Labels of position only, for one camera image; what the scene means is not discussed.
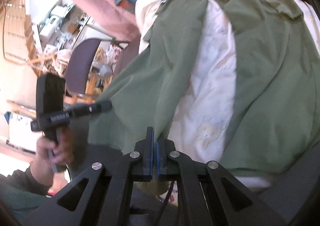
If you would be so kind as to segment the person's left hand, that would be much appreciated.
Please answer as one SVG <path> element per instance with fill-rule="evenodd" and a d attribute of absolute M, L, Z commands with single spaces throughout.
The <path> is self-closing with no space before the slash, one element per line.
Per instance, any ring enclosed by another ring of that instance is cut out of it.
<path fill-rule="evenodd" d="M 36 156 L 30 164 L 33 178 L 40 184 L 51 187 L 54 181 L 53 165 L 69 165 L 74 159 L 73 138 L 69 127 L 58 129 L 56 144 L 46 137 L 37 140 Z"/>

